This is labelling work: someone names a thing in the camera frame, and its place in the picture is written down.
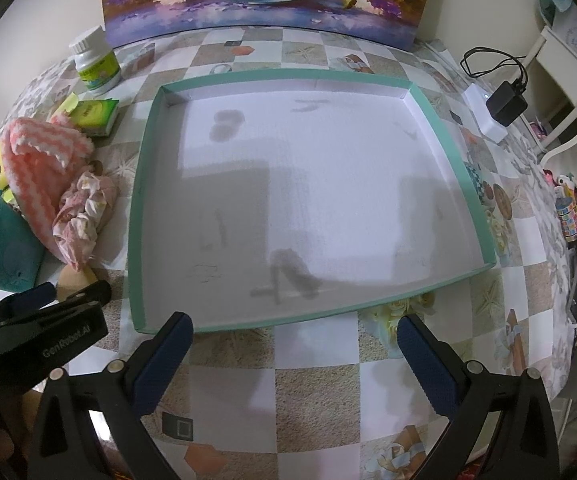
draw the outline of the pink striped cloth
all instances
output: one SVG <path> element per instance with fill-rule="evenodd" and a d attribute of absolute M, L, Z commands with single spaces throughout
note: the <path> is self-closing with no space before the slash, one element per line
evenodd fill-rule
<path fill-rule="evenodd" d="M 63 193 L 88 169 L 92 142 L 73 128 L 20 117 L 6 125 L 1 143 L 4 173 L 22 214 L 44 246 L 67 263 L 53 221 Z"/>

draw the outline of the pink floral cloth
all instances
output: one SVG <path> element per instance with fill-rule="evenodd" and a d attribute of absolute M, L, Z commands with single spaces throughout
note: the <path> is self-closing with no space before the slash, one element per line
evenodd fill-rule
<path fill-rule="evenodd" d="M 67 263 L 53 236 L 60 199 L 87 167 L 92 142 L 60 124 L 17 118 L 4 127 L 2 164 L 12 193 L 35 236 Z"/>
<path fill-rule="evenodd" d="M 66 263 L 80 270 L 91 257 L 97 232 L 110 218 L 118 191 L 109 176 L 84 171 L 62 195 L 53 235 Z"/>

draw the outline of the black cable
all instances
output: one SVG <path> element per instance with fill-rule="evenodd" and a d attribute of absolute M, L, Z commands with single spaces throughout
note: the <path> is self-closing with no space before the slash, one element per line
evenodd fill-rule
<path fill-rule="evenodd" d="M 473 54 L 479 54 L 480 52 L 491 52 L 493 54 L 502 54 L 502 56 L 506 57 L 505 59 L 502 59 L 494 68 L 491 68 L 489 70 L 482 70 L 481 72 L 473 72 L 471 70 L 471 67 L 468 65 L 468 58 L 471 57 Z M 518 92 L 521 93 L 526 90 L 526 86 L 528 85 L 528 72 L 526 71 L 526 67 L 524 67 L 524 65 L 520 62 L 520 59 L 524 59 L 524 57 L 526 56 L 520 56 L 520 57 L 511 56 L 507 52 L 504 52 L 503 50 L 497 50 L 496 48 L 490 48 L 487 46 L 476 46 L 475 48 L 472 48 L 463 54 L 462 60 L 460 61 L 460 66 L 462 67 L 463 71 L 466 72 L 467 75 L 469 75 L 473 79 L 477 79 L 491 72 L 494 72 L 495 70 L 503 66 L 517 65 L 519 67 L 519 77 L 513 81 L 512 86 Z"/>

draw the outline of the bottle cap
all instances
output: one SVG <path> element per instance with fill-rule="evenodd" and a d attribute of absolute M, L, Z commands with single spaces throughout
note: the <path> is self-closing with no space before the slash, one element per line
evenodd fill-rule
<path fill-rule="evenodd" d="M 90 28 L 79 35 L 70 44 L 70 49 L 74 54 L 82 54 L 87 50 L 110 50 L 110 45 L 106 41 L 106 34 L 101 25 Z"/>

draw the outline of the blue gripper pad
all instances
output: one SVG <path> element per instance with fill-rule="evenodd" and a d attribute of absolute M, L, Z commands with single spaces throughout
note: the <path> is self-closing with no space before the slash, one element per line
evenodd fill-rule
<path fill-rule="evenodd" d="M 141 366 L 132 389 L 133 412 L 137 416 L 155 411 L 192 342 L 193 322 L 187 314 L 175 312 L 157 335 L 142 343 L 133 354 L 129 364 L 133 364 L 135 357 L 135 364 Z M 145 363 L 140 362 L 143 358 L 147 359 Z"/>
<path fill-rule="evenodd" d="M 409 317 L 402 317 L 397 325 L 397 344 L 435 412 L 453 420 L 460 402 L 459 387 L 427 337 L 430 335 L 435 344 L 439 341 L 428 329 L 426 332 L 425 337 Z"/>
<path fill-rule="evenodd" d="M 30 288 L 25 292 L 15 294 L 11 300 L 11 317 L 24 316 L 48 305 L 57 297 L 57 291 L 51 282 Z"/>

